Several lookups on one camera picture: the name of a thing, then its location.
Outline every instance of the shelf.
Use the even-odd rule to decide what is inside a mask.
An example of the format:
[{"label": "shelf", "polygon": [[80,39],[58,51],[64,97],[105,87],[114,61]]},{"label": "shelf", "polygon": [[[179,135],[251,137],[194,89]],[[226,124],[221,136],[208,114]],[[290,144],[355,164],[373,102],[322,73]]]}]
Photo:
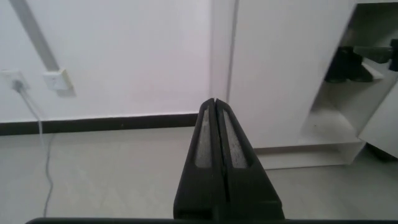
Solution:
[{"label": "shelf", "polygon": [[338,145],[274,147],[255,151],[265,170],[349,164]]},{"label": "shelf", "polygon": [[326,99],[318,99],[304,123],[297,145],[361,142],[348,120]]}]

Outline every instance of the cabinet door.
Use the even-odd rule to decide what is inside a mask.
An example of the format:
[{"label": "cabinet door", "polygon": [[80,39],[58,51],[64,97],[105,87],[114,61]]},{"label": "cabinet door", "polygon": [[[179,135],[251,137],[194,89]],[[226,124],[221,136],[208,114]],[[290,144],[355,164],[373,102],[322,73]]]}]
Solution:
[{"label": "cabinet door", "polygon": [[366,124],[359,138],[398,157],[398,86],[396,84]]},{"label": "cabinet door", "polygon": [[291,146],[356,1],[240,1],[228,103],[253,147]]}]

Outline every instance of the white cable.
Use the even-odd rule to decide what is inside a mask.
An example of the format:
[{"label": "white cable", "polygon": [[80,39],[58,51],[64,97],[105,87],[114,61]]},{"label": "white cable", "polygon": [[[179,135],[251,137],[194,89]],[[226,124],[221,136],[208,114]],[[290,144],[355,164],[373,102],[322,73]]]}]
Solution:
[{"label": "white cable", "polygon": [[[14,81],[12,88],[20,94],[20,96],[24,100],[26,106],[28,107],[29,111],[36,118],[37,124],[39,125],[40,143],[42,145],[42,149],[46,151],[45,144],[44,144],[44,138],[43,138],[42,120],[37,115],[37,113],[33,109],[32,105],[30,105],[28,97],[26,96],[27,93],[25,92],[23,83],[16,80],[16,81]],[[52,189],[53,189],[53,185],[54,185],[53,181],[52,181],[52,178],[51,178],[51,175],[50,175],[50,168],[49,168],[49,165],[50,165],[50,152],[51,152],[50,150],[51,150],[51,147],[49,145],[48,148],[47,148],[47,158],[46,158],[46,161],[45,161],[45,176],[47,178],[47,181],[49,182],[50,190],[49,190],[49,193],[47,194],[47,199],[45,201],[45,205],[44,205],[44,209],[43,209],[43,217],[47,216],[47,208],[49,207],[49,202],[50,202]]]}]

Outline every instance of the gray floor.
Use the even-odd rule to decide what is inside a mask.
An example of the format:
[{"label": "gray floor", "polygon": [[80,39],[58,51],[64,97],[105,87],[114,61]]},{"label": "gray floor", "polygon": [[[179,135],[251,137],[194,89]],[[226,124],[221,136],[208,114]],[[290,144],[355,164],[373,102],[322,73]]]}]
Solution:
[{"label": "gray floor", "polygon": [[[172,218],[193,128],[46,134],[49,217]],[[0,137],[0,223],[42,215],[49,189],[37,135]],[[398,164],[267,171],[287,218],[398,219]]]}]

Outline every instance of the electrical outlet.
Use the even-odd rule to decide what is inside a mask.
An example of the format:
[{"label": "electrical outlet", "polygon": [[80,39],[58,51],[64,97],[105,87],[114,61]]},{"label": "electrical outlet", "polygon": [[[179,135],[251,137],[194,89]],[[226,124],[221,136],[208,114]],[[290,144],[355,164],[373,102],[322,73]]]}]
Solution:
[{"label": "electrical outlet", "polygon": [[57,72],[45,72],[43,77],[47,87],[51,90],[69,90],[72,88],[72,84],[65,69],[61,69]]},{"label": "electrical outlet", "polygon": [[27,84],[24,76],[22,75],[22,72],[19,70],[1,70],[0,71],[0,76],[3,77],[3,80],[5,81],[6,85],[9,88],[12,88],[12,83],[14,80],[19,80],[24,84],[24,88],[28,89],[29,85]]}]

